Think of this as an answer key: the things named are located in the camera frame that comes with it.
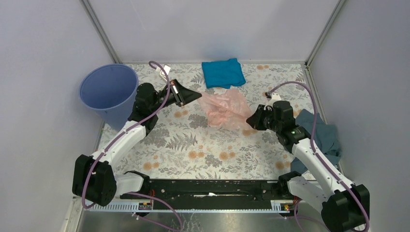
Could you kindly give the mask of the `pink plastic trash bag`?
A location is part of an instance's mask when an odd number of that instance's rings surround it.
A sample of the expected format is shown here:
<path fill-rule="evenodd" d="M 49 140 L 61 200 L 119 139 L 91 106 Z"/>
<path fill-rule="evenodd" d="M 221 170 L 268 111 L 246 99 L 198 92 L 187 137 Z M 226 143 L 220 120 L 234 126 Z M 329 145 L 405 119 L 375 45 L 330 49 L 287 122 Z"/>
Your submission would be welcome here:
<path fill-rule="evenodd" d="M 223 94 L 210 95 L 205 92 L 198 99 L 208 125 L 226 130 L 250 130 L 246 120 L 252 115 L 243 94 L 237 89 L 229 89 Z"/>

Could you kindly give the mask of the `blue plastic trash bin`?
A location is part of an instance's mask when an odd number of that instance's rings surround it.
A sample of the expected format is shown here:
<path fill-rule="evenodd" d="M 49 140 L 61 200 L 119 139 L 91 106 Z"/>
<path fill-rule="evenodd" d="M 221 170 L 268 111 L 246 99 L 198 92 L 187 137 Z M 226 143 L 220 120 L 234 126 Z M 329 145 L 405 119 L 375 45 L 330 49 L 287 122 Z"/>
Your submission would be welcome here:
<path fill-rule="evenodd" d="M 108 64 L 90 72 L 81 82 L 79 98 L 111 128 L 119 131 L 131 115 L 137 73 L 123 64 Z"/>

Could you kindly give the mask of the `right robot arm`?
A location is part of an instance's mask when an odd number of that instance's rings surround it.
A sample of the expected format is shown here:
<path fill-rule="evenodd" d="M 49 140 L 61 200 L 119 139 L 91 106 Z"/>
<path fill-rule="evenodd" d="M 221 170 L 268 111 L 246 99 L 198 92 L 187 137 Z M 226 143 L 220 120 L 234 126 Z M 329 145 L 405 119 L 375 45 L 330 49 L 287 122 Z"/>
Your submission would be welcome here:
<path fill-rule="evenodd" d="M 369 228 L 370 194 L 363 185 L 355 185 L 324 156 L 313 136 L 296 124 L 288 101 L 271 106 L 259 105 L 246 122 L 255 130 L 271 130 L 285 150 L 299 159 L 315 177 L 318 185 L 305 180 L 298 172 L 282 176 L 278 195 L 296 196 L 317 210 L 331 232 L 354 231 L 358 226 Z"/>

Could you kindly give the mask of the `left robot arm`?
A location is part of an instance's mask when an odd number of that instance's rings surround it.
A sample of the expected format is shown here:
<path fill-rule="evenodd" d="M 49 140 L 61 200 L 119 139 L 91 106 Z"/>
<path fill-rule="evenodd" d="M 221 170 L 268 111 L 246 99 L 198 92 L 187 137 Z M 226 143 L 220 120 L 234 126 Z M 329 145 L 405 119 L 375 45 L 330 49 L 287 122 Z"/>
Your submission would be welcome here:
<path fill-rule="evenodd" d="M 76 159 L 72 193 L 100 206 L 108 205 L 115 197 L 124 198 L 132 193 L 139 199 L 147 197 L 150 193 L 148 175 L 138 171 L 117 175 L 114 168 L 154 129 L 161 106 L 175 104 L 181 107 L 201 97 L 201 93 L 183 87 L 176 79 L 161 91 L 156 91 L 151 83 L 140 84 L 132 113 L 124 127 L 103 148 Z"/>

